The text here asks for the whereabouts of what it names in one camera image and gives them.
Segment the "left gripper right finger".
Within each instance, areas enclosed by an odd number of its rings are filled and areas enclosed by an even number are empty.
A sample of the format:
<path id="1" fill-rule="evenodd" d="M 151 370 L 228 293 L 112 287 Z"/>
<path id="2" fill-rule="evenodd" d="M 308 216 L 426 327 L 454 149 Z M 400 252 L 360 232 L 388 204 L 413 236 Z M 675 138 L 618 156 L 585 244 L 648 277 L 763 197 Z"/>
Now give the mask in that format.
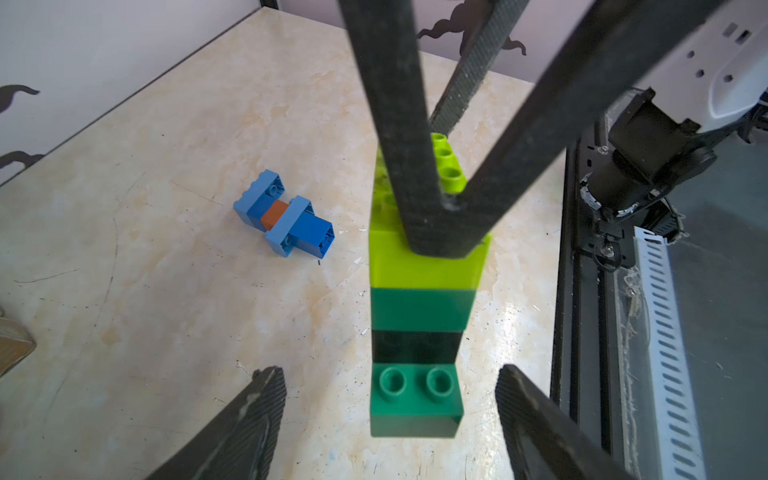
<path id="1" fill-rule="evenodd" d="M 516 479 L 630 479 L 517 366 L 499 370 L 497 411 Z"/>

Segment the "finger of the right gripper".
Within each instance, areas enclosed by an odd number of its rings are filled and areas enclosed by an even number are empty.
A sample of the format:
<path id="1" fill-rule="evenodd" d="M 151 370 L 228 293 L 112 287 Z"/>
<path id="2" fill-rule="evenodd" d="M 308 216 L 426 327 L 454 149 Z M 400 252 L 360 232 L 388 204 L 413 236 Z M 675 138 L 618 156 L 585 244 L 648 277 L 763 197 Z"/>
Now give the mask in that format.
<path id="1" fill-rule="evenodd" d="M 555 157 L 717 8 L 597 1 L 458 194 L 438 180 L 412 5 L 344 1 L 346 23 L 410 249 L 467 256 Z"/>
<path id="2" fill-rule="evenodd" d="M 433 132 L 448 136 L 462 118 L 527 5 L 523 0 L 492 2 L 430 117 Z"/>

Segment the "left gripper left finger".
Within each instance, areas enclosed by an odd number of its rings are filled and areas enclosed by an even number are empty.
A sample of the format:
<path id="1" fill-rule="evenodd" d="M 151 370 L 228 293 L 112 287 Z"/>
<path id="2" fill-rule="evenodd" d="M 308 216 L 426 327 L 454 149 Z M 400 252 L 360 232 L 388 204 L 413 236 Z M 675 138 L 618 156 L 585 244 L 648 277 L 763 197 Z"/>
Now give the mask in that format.
<path id="1" fill-rule="evenodd" d="M 257 370 L 251 382 L 151 479 L 265 479 L 285 409 L 284 371 Z"/>

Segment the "dark green long lego brick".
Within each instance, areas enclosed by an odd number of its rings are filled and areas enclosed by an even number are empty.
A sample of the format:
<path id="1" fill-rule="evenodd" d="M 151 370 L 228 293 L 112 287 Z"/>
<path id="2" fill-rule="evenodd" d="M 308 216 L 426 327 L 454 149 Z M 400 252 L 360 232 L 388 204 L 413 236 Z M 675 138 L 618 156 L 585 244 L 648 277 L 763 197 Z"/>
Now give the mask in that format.
<path id="1" fill-rule="evenodd" d="M 464 415 L 453 364 L 372 366 L 370 433 L 377 438 L 453 438 Z"/>

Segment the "black lego brick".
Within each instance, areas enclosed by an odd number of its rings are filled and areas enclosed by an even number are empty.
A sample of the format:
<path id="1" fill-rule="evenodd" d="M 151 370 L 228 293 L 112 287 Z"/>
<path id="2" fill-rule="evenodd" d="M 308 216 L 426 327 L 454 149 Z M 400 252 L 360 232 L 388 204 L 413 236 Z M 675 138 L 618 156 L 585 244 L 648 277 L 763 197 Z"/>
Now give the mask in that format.
<path id="1" fill-rule="evenodd" d="M 453 364 L 462 331 L 372 331 L 372 359 L 386 364 Z"/>

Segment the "dark green square lego brick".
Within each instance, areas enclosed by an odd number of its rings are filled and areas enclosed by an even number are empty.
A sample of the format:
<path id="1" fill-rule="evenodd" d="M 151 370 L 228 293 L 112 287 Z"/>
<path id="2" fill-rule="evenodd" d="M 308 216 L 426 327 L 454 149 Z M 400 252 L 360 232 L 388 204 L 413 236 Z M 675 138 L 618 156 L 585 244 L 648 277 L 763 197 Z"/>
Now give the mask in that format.
<path id="1" fill-rule="evenodd" d="M 372 328 L 461 332 L 469 322 L 475 295 L 475 290 L 372 288 Z"/>

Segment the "light blue long lego brick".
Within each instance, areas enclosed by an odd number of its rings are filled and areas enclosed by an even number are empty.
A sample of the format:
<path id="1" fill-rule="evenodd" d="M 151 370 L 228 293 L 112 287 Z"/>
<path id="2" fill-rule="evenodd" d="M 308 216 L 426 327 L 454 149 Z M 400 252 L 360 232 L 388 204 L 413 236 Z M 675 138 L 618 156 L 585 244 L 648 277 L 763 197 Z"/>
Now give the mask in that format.
<path id="1" fill-rule="evenodd" d="M 288 257 L 294 248 L 294 239 L 289 231 L 300 214 L 302 212 L 314 214 L 311 201 L 307 198 L 296 196 L 288 204 L 287 210 L 277 224 L 265 234 L 269 246 L 282 257 Z"/>

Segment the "orange brown lego brick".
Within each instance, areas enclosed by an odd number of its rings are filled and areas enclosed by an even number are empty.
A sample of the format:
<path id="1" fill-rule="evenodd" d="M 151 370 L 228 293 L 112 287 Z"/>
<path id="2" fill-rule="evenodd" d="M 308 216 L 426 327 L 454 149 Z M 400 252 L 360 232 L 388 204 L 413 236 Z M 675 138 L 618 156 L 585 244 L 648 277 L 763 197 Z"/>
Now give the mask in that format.
<path id="1" fill-rule="evenodd" d="M 277 224 L 277 222 L 283 216 L 284 212 L 287 210 L 288 206 L 288 203 L 285 203 L 281 200 L 275 200 L 270 205 L 270 207 L 260 218 L 265 231 L 271 230 Z"/>

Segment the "lime green long lego brick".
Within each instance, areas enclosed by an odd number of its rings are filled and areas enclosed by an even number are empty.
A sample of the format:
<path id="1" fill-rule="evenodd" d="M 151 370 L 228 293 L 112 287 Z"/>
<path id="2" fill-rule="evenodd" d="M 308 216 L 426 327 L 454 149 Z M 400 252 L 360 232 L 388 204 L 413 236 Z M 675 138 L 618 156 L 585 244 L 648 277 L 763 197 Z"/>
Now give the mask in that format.
<path id="1" fill-rule="evenodd" d="M 370 280 L 374 288 L 475 290 L 492 235 L 461 259 L 421 256 L 410 250 L 381 151 L 376 152 L 369 226 Z"/>

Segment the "blue square lego brick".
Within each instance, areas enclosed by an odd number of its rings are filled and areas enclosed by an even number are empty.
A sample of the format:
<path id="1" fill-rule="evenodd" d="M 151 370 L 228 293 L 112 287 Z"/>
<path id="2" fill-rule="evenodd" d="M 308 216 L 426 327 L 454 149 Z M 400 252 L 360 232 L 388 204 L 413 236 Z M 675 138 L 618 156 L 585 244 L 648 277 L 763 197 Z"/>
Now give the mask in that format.
<path id="1" fill-rule="evenodd" d="M 323 259 L 335 239 L 332 224 L 313 214 L 302 212 L 289 234 L 295 247 L 318 259 Z"/>

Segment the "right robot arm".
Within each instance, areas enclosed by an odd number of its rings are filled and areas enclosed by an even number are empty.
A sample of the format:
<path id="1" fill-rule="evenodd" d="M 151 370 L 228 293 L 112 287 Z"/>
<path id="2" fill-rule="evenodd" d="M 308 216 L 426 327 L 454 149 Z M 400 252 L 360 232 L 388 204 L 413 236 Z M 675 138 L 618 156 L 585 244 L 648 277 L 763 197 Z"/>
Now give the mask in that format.
<path id="1" fill-rule="evenodd" d="M 428 111 L 412 5 L 340 9 L 410 249 L 467 256 L 577 136 L 627 89 L 644 86 L 696 133 L 742 117 L 767 86 L 763 1 L 596 1 L 458 194 L 444 192 L 431 136 L 462 117 L 525 9 L 495 1 L 440 101 Z"/>

